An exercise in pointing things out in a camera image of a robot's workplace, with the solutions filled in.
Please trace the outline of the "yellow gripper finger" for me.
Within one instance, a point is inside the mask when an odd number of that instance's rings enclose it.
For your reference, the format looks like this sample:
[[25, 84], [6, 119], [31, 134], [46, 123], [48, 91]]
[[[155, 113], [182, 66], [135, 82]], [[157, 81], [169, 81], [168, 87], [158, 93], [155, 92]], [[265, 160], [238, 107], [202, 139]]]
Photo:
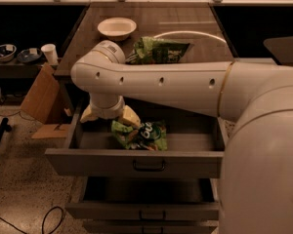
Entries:
[[122, 114], [118, 117], [118, 121], [124, 125], [138, 129], [141, 125], [141, 119], [136, 112], [128, 105], [123, 108]]
[[80, 122], [86, 123], [88, 121], [95, 121], [97, 119], [98, 119], [98, 116], [96, 112], [92, 109], [91, 105], [88, 105], [80, 117]]

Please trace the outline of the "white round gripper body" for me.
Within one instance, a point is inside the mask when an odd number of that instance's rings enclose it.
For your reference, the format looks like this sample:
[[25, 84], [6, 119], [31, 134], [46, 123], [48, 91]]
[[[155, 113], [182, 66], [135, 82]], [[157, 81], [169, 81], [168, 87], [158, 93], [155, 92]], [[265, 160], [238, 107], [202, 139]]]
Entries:
[[120, 116], [125, 106], [123, 96], [90, 94], [90, 108], [96, 117], [114, 119]]

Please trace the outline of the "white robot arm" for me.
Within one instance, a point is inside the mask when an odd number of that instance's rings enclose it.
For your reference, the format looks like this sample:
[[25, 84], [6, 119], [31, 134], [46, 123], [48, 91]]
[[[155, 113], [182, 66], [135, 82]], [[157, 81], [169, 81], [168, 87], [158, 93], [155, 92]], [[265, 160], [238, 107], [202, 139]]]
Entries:
[[124, 98], [235, 123], [219, 184], [220, 234], [293, 234], [293, 67], [239, 61], [126, 65], [103, 41], [71, 68], [93, 115]]

